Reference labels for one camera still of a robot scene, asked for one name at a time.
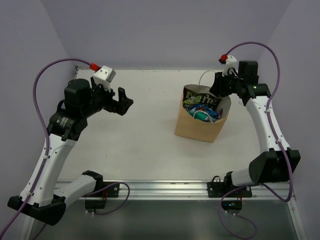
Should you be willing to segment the blue snack packet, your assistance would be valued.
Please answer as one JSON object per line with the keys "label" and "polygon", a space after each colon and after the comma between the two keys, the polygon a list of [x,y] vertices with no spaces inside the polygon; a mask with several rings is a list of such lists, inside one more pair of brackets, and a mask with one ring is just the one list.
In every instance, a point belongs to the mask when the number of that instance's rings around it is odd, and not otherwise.
{"label": "blue snack packet", "polygon": [[220,114],[214,110],[212,110],[210,107],[200,104],[197,108],[197,111],[200,113],[206,114],[207,116],[210,116],[212,119],[218,119]]}

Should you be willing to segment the brown paper bag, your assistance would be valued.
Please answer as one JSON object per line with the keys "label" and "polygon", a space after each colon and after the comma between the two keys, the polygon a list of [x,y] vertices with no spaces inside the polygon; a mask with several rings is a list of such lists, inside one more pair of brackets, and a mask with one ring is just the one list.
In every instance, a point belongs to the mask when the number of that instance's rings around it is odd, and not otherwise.
{"label": "brown paper bag", "polygon": [[[207,85],[202,85],[200,80],[197,84],[186,84],[184,87],[190,85],[194,85],[200,88],[207,87],[208,91],[210,90],[210,87]],[[185,137],[197,141],[213,143],[221,132],[225,122],[227,121],[228,114],[231,108],[230,97],[227,96],[217,98],[222,99],[216,110],[214,110],[215,112],[219,113],[219,118],[211,118],[211,122],[204,122],[198,119],[194,119],[193,116],[191,116],[184,109],[182,103],[182,91],[174,134],[176,136]]]}

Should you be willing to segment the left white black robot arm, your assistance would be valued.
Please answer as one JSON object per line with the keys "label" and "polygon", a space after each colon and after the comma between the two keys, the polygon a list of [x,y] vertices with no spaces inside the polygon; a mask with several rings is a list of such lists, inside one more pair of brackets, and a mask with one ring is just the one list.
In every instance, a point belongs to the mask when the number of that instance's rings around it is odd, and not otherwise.
{"label": "left white black robot arm", "polygon": [[103,176],[87,170],[68,185],[56,189],[56,182],[71,150],[88,125],[88,118],[106,110],[123,116],[134,101],[118,88],[113,90],[86,79],[71,80],[64,89],[64,99],[45,128],[47,134],[42,153],[26,188],[8,200],[8,207],[19,210],[47,225],[56,225],[66,209],[81,197],[105,196],[108,186]]}

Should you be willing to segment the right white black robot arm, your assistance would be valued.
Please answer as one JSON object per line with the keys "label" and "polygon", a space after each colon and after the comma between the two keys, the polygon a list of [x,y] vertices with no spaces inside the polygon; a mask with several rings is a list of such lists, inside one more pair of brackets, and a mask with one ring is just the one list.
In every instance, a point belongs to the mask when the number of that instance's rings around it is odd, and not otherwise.
{"label": "right white black robot arm", "polygon": [[223,71],[215,74],[210,93],[216,97],[236,94],[253,121],[259,141],[260,154],[243,170],[228,172],[223,192],[235,196],[241,186],[262,183],[288,182],[301,155],[291,149],[276,120],[271,93],[265,83],[259,83],[258,62],[237,61],[232,55],[223,55],[219,62]]}

